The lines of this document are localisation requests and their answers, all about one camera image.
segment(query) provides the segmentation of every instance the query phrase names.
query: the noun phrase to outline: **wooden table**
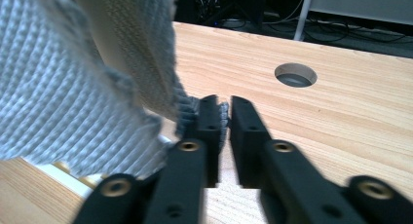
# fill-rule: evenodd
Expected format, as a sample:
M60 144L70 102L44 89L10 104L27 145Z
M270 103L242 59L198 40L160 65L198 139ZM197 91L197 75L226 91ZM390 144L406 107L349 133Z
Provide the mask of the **wooden table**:
M413 60L176 23L177 71L187 92L251 100L274 138L295 142L328 179L379 177L413 200ZM308 88L279 82L276 67L302 63ZM170 125L165 133L168 135ZM207 191L208 223L262 223L242 190L230 148L221 184ZM0 223L67 223L81 202L20 160L0 164Z

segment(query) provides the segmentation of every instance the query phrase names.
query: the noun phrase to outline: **circular hole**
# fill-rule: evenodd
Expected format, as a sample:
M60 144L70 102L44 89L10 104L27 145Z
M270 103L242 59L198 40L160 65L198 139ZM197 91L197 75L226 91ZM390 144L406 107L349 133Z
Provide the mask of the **circular hole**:
M285 143L276 143L274 144L274 149L281 153L289 153L294 150L294 147Z
M340 218L343 214L340 209L333 205L323 205L322 210L331 217Z
M358 189L365 195L378 200L387 200L393 197L392 190L377 182L360 182L358 184Z
M185 142L179 145L179 149L182 151L197 151L200 148L200 145L193 143L193 142Z
M170 218L177 218L182 215L183 207L180 204L172 204L167 207L167 215Z
M286 63L276 68L277 79L294 88L305 88L316 83L316 72L303 64Z
M100 189L100 193L105 197L120 197L128 193L131 184L125 179L115 179L105 183Z

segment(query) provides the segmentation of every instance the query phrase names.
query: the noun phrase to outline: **floor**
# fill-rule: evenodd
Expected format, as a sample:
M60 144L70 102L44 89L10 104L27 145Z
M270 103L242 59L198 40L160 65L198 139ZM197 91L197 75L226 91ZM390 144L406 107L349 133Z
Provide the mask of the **floor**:
M221 20L216 26L292 40L297 22L297 19L272 19L260 28L247 19L232 16ZM302 39L305 42L333 47L413 58L412 36L405 36L387 28L364 28L343 19L311 18L306 22Z

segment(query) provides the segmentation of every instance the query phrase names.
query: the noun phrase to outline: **cloth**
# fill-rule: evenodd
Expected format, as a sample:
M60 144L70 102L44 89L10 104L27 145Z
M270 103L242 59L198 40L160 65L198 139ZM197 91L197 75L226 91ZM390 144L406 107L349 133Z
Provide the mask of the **cloth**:
M0 160L66 162L78 176L147 175L164 165L169 145L157 137L161 120L135 101L183 131L197 99L174 73L170 17L153 19L170 16L172 0L125 1L135 4L129 10L139 6L130 20L141 30L133 35L121 21L136 11L121 16L115 5L108 11L118 20L117 36L126 36L119 43L129 75L102 62L72 0L1 0Z

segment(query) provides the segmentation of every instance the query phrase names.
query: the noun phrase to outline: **wooden tabletop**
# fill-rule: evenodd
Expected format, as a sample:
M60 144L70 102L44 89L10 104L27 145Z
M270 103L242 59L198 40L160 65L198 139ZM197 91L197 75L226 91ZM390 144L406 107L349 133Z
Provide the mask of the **wooden tabletop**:
M327 179L344 185L350 176L372 175L413 200L413 59L174 27L177 72L188 94L247 98L272 137L296 143ZM278 81L275 69L290 62L311 67L316 83L292 88ZM170 129L166 123L166 135ZM67 223L80 202L20 160L0 163L0 223ZM236 185L228 144L221 183L208 189L206 207L208 223L265 222L256 191Z

